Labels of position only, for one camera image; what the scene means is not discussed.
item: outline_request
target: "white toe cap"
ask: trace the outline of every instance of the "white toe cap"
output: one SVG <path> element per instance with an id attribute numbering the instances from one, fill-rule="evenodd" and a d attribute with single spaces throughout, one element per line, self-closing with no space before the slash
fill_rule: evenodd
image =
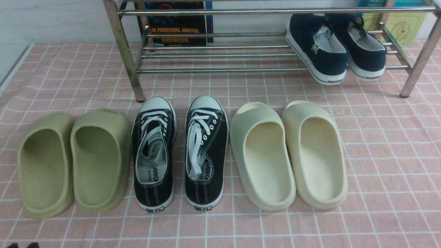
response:
<path id="1" fill-rule="evenodd" d="M 152 109 L 172 109 L 170 103 L 162 97 L 152 97 L 142 105 L 140 112 Z"/>
<path id="2" fill-rule="evenodd" d="M 222 106 L 220 105 L 220 103 L 211 96 L 197 97 L 190 106 L 190 110 L 200 109 L 200 108 L 222 110 Z"/>

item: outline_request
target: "floor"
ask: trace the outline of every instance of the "floor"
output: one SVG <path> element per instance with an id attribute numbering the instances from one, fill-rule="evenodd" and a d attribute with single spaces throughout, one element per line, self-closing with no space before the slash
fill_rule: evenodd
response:
<path id="1" fill-rule="evenodd" d="M 421 47 L 416 42 L 406 53 L 415 59 Z M 152 60 L 144 66 L 290 67 L 299 63 L 293 58 Z M 170 99 L 178 117 L 171 206 L 155 215 L 142 211 L 131 170 L 126 196 L 115 209 L 88 214 L 73 203 L 41 221 L 23 213 L 19 196 L 17 147 L 26 127 L 49 113 L 66 112 L 77 118 L 100 107 L 115 108 L 133 123 L 142 104 L 134 99 L 114 44 L 37 44 L 0 97 L 0 247 L 13 242 L 26 247 L 34 240 L 42 248 L 439 247 L 440 66 L 438 47 L 408 99 L 398 97 L 406 79 L 403 71 L 387 71 L 375 82 L 358 81 L 348 72 L 336 86 L 322 86 L 306 72 L 143 75 L 146 96 Z M 228 148 L 222 200 L 210 212 L 193 210 L 183 191 L 183 119 L 190 102 L 202 94 L 214 96 L 230 117 L 250 101 L 268 104 L 279 113 L 293 100 L 325 108 L 335 118 L 344 143 L 346 202 L 322 211 L 297 196 L 288 209 L 260 211 L 244 194 Z"/>

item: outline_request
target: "book cover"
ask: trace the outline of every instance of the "book cover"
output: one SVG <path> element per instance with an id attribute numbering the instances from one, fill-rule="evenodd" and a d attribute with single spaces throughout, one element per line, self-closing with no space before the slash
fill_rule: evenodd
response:
<path id="1" fill-rule="evenodd" d="M 146 2 L 146 9 L 204 9 L 204 2 Z M 149 16 L 152 34 L 206 34 L 203 15 Z M 159 46 L 205 46 L 206 38 L 154 38 Z"/>
<path id="2" fill-rule="evenodd" d="M 386 5 L 386 0 L 360 0 L 360 7 L 381 7 Z M 394 7 L 415 7 L 424 6 L 421 0 L 396 0 Z M 365 13 L 364 28 L 366 30 L 375 30 L 380 22 L 380 14 Z M 394 36 L 400 46 L 410 46 L 416 39 L 421 28 L 426 13 L 392 13 L 386 22 L 386 27 Z"/>

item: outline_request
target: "shoe rack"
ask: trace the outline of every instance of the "shoe rack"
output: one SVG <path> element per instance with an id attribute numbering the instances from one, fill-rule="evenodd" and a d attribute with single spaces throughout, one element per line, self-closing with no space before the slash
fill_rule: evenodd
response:
<path id="1" fill-rule="evenodd" d="M 213 34 L 151 34 L 147 17 L 167 16 L 167 15 L 274 15 L 274 14 L 302 14 L 302 13 L 382 13 L 381 22 L 378 30 L 369 31 L 375 37 L 383 37 L 386 42 L 383 43 L 388 47 L 388 53 L 395 55 L 399 64 L 387 65 L 387 70 L 406 70 L 408 78 L 401 89 L 400 96 L 408 98 L 412 92 L 418 78 L 420 77 L 427 61 L 430 58 L 434 48 L 441 37 L 440 7 L 434 0 L 422 0 L 425 3 L 423 7 L 392 7 L 393 0 L 389 0 L 386 7 L 375 8 L 284 8 L 284 9 L 203 9 L 203 10 L 146 10 L 144 2 L 161 1 L 161 0 L 103 0 L 104 6 L 112 27 L 115 39 L 120 50 L 124 66 L 135 93 L 136 101 L 144 102 L 145 96 L 139 84 L 139 74 L 158 74 L 158 73 L 228 73 L 228 72 L 270 72 L 270 71 L 304 71 L 304 68 L 141 68 L 143 60 L 151 58 L 155 59 L 194 59 L 194 58 L 263 58 L 263 57 L 282 57 L 293 56 L 292 53 L 259 53 L 258 49 L 272 49 L 274 51 L 279 48 L 289 48 L 286 45 L 235 45 L 235 46 L 192 46 L 192 47 L 153 47 L 152 38 L 235 38 L 235 37 L 274 37 L 284 36 L 284 33 L 213 33 Z M 126 10 L 128 2 L 133 2 L 137 10 Z M 389 13 L 396 12 L 432 12 L 436 15 L 437 20 L 421 49 L 415 63 L 412 63 L 404 54 L 402 48 L 398 45 L 390 31 L 385 27 L 385 20 Z M 142 47 L 138 51 L 138 56 L 134 60 L 127 38 L 121 23 L 124 16 L 137 16 L 139 30 L 142 35 Z M 250 51 L 246 54 L 228 54 L 228 50 L 243 49 Z M 225 53 L 216 54 L 195 54 L 194 51 L 199 50 L 215 50 Z M 175 52 L 163 54 L 163 51 Z"/>

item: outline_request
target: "slide sandal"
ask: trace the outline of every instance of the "slide sandal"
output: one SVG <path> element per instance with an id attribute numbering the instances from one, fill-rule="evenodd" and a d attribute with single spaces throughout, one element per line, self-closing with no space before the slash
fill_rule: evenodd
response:
<path id="1" fill-rule="evenodd" d="M 245 104 L 231 120 L 230 142 L 248 199 L 266 211 L 291 205 L 295 182 L 278 114 L 260 102 Z"/>
<path id="2" fill-rule="evenodd" d="M 74 199 L 69 137 L 74 122 L 64 113 L 31 124 L 18 150 L 17 174 L 25 214 L 52 217 Z"/>
<path id="3" fill-rule="evenodd" d="M 348 195 L 337 125 L 326 110 L 293 101 L 282 114 L 286 144 L 300 197 L 313 207 L 335 208 Z"/>
<path id="4" fill-rule="evenodd" d="M 112 109 L 97 109 L 78 118 L 71 135 L 77 206 L 100 213 L 118 205 L 127 187 L 131 129 Z"/>

